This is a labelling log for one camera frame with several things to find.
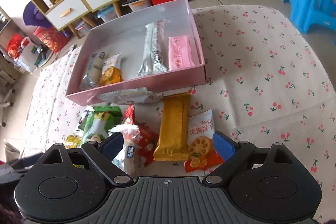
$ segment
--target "gold snack wrapper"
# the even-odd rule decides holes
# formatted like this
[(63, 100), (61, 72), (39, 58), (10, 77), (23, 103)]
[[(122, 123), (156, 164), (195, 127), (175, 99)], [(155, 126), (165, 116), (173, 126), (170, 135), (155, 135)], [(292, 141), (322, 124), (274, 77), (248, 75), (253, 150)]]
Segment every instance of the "gold snack wrapper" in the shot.
[(154, 160), (188, 160), (187, 125), (190, 93), (165, 96), (160, 136), (154, 151)]

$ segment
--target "pink box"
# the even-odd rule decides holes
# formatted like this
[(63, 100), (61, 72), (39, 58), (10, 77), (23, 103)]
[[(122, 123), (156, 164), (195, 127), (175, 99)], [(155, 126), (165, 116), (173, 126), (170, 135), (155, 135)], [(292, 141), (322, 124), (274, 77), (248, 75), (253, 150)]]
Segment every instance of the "pink box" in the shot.
[[(164, 65), (168, 68), (168, 38), (188, 35), (194, 67), (139, 77), (146, 25), (165, 20)], [(122, 55), (122, 82), (81, 91), (81, 82), (89, 56), (104, 48), (108, 56)], [(205, 62), (195, 20), (187, 0), (175, 0), (148, 7), (90, 30), (75, 63), (66, 97), (85, 106), (102, 102), (97, 95), (123, 89), (146, 87), (154, 92), (186, 88), (206, 83)]]

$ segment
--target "wooden leg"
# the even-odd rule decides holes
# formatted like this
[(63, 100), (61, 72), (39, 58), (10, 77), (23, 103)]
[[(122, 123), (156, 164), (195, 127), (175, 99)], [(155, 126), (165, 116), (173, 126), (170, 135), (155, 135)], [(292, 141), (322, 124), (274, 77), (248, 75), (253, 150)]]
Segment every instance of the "wooden leg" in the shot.
[(118, 2), (113, 2), (113, 7), (114, 7), (114, 10), (115, 10), (115, 13), (117, 14), (117, 16), (121, 17), (122, 13), (120, 11), (120, 7), (118, 5)]
[(97, 27), (97, 24), (94, 23), (91, 19), (89, 19), (88, 16), (82, 16), (82, 19), (87, 23), (89, 24), (91, 27)]
[(69, 24), (69, 28), (73, 32), (75, 37), (77, 37), (78, 39), (81, 39), (81, 36), (79, 35), (78, 31), (72, 26), (72, 24)]

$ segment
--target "tiled floor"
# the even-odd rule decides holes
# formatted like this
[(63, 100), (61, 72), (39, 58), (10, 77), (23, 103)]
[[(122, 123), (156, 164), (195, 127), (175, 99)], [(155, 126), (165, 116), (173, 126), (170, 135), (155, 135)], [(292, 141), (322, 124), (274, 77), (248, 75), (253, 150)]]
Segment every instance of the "tiled floor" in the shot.
[[(290, 5), (283, 4), (282, 0), (220, 0), (224, 5), (228, 4), (250, 4), (250, 5), (263, 5), (273, 7), (284, 15), (288, 16), (290, 13)], [(217, 0), (192, 0), (190, 2), (191, 8), (201, 8), (208, 6), (216, 6)], [(325, 70), (327, 71), (331, 82), (336, 86), (336, 33), (322, 27), (314, 27), (310, 29), (309, 34), (303, 35), (310, 46), (314, 49)], [(67, 46), (62, 49), (60, 57), (63, 56), (73, 44), (81, 45), (85, 39), (72, 39)], [(0, 160), (4, 160), (4, 140), (21, 149), (21, 135), (22, 129), (26, 120), (26, 114), (32, 98), (32, 92), (39, 76), (41, 69), (32, 75), (24, 75), (15, 85), (16, 93), (12, 101), (14, 106), (8, 108), (7, 111), (7, 126), (0, 128)]]

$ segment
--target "tablecloth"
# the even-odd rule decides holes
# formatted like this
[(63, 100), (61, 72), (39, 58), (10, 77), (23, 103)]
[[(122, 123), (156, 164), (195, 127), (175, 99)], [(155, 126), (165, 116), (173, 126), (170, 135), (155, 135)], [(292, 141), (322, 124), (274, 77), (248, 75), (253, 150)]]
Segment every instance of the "tablecloth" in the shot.
[[(257, 5), (193, 10), (206, 60), (207, 84), (188, 91), (189, 115), (212, 109), (215, 129), (258, 147), (283, 142), (322, 188), (315, 218), (334, 217), (336, 97), (319, 59), (279, 11)], [(84, 109), (64, 97), (80, 49), (41, 72), (25, 126), (29, 148), (47, 149), (71, 134)], [(162, 102), (136, 105), (138, 122), (158, 133)], [(206, 176), (206, 171), (188, 175)], [(182, 162), (154, 162), (139, 175), (185, 176)]]

